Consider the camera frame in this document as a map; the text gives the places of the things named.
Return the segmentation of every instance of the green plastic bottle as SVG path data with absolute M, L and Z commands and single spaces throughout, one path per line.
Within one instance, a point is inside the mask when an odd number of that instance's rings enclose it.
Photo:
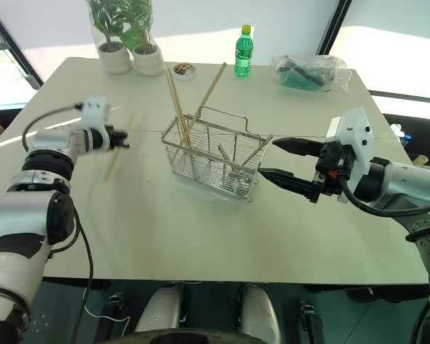
M 236 43 L 234 74 L 237 77 L 248 77 L 250 74 L 250 62 L 253 54 L 253 40 L 250 31 L 250 25 L 242 25 L 242 35 Z

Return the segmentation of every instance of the bottle cap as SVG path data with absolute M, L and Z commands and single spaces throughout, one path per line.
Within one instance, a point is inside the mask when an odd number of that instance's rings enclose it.
M 250 25 L 242 25 L 242 33 L 243 34 L 249 34 L 251 30 L 252 29 L 251 29 Z

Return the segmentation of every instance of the white flower pot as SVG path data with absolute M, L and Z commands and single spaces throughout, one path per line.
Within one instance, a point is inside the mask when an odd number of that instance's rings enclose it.
M 163 74 L 166 68 L 163 61 L 163 55 L 157 45 L 156 51 L 151 54 L 139 54 L 138 47 L 133 50 L 134 64 L 137 72 L 146 77 L 156 77 Z
M 132 68 L 129 53 L 121 42 L 101 44 L 97 52 L 105 71 L 109 74 L 124 74 Z

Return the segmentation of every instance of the wire basket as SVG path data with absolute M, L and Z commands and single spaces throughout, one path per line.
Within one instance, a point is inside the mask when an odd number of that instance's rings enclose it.
M 244 132 L 198 118 L 190 131 L 188 147 L 182 144 L 183 131 L 174 118 L 161 136 L 172 171 L 224 194 L 251 201 L 250 191 L 272 136 L 262 138 L 249 132 L 244 116 L 207 106 L 203 109 L 243 119 Z M 184 115 L 184 118 L 189 123 L 193 117 Z

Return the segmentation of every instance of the potted plant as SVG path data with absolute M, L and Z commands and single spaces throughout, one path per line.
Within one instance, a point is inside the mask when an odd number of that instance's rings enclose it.
M 151 0 L 118 0 L 118 9 L 114 19 L 128 27 L 120 38 L 133 53 L 137 71 L 147 77 L 162 74 L 165 69 L 163 56 L 150 36 Z
M 128 51 L 119 38 L 123 34 L 124 24 L 115 21 L 118 1 L 89 0 L 91 23 L 95 28 L 92 34 L 97 41 L 97 52 L 105 71 L 110 74 L 124 74 L 132 67 Z

